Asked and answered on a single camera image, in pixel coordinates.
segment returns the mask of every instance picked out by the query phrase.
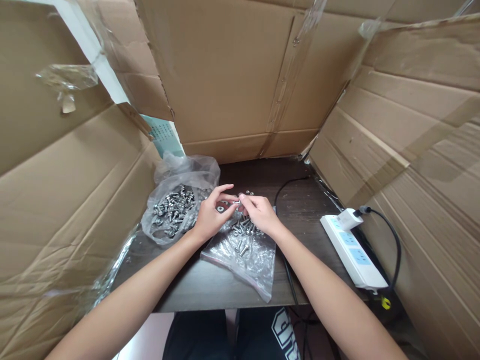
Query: dark wooden table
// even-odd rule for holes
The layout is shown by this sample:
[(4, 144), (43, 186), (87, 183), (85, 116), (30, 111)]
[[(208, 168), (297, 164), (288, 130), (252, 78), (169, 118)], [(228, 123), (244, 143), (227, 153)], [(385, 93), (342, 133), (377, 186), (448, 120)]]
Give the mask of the dark wooden table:
[[(255, 195), (267, 197), (272, 205), (275, 194), (282, 184), (312, 172), (309, 166), (293, 158), (237, 162), (221, 165), (220, 169), (220, 184), (235, 184), (232, 194), (250, 190)], [(277, 207), (278, 217), (285, 226), (361, 296), (320, 224), (320, 218), (323, 215), (338, 214), (339, 211), (324, 193), (319, 182), (312, 176), (307, 180), (288, 184), (278, 197)], [(155, 312), (294, 304), (278, 248), (275, 257), (272, 297), (269, 303), (265, 303), (251, 286), (238, 280), (229, 270), (200, 260), (201, 250), (195, 253), (173, 280), (156, 306)], [(137, 236), (118, 270), (112, 289), (118, 287), (163, 251), (165, 251), (164, 248), (157, 246), (146, 235)], [(293, 281), (299, 303), (307, 304), (308, 299), (295, 276)]]

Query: plastic bag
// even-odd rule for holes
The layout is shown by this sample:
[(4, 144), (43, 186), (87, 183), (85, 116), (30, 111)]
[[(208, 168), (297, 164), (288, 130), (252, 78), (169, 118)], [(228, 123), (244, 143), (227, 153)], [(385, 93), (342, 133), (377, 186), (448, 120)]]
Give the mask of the plastic bag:
[(253, 286), (268, 303), (272, 298), (276, 244), (269, 236), (254, 229), (242, 235), (234, 229), (238, 220), (242, 220), (242, 213), (235, 211), (201, 252), (200, 258), (229, 269)]
[[(141, 218), (143, 232), (159, 245), (178, 241), (197, 221), (200, 203), (218, 185), (219, 178), (219, 164), (213, 157), (200, 155), (177, 157), (166, 151), (163, 161), (158, 165), (154, 174), (154, 180), (158, 186), (148, 197), (147, 208)], [(188, 199), (189, 204), (185, 205), (185, 214), (182, 216), (181, 223), (175, 224), (177, 230), (173, 234), (170, 231), (175, 222), (175, 215), (173, 215), (172, 221), (172, 217), (169, 219), (165, 211), (161, 221), (158, 221), (158, 208), (162, 204), (166, 204), (168, 207), (167, 196), (171, 198), (172, 194), (180, 194), (182, 186), (183, 193), (187, 195), (191, 193), (192, 198)]]

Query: hand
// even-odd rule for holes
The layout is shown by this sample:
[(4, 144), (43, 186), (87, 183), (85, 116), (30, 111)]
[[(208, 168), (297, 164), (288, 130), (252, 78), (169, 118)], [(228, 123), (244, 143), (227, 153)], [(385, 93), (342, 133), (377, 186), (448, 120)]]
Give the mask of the hand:
[[(238, 204), (232, 204), (232, 202), (239, 200), (238, 197), (222, 193), (233, 187), (233, 184), (217, 186), (213, 189), (210, 196), (201, 202), (198, 218), (196, 219), (196, 224), (192, 230), (198, 237), (200, 237), (200, 239), (202, 239), (202, 243), (218, 233), (222, 225), (230, 219), (235, 210), (239, 207)], [(223, 213), (217, 211), (217, 202), (220, 200), (226, 200), (232, 204)]]
[(243, 213), (250, 215), (251, 221), (265, 234), (272, 237), (273, 231), (283, 226), (266, 197), (240, 194), (239, 198), (246, 210)]

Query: black pants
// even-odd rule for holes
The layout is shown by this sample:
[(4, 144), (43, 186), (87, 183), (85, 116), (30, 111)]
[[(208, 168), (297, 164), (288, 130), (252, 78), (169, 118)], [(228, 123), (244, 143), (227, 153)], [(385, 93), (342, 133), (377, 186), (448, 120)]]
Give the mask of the black pants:
[(177, 312), (163, 360), (300, 360), (286, 308), (240, 309), (236, 323), (236, 346), (232, 348), (224, 310)]

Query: white power strip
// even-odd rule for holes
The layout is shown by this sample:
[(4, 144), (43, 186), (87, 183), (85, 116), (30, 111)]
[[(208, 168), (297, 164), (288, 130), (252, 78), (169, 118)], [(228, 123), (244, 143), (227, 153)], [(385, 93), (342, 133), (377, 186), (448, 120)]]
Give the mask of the white power strip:
[(388, 287), (352, 232), (341, 228), (337, 216), (322, 216), (320, 222), (357, 288), (372, 290), (376, 294), (377, 289)]

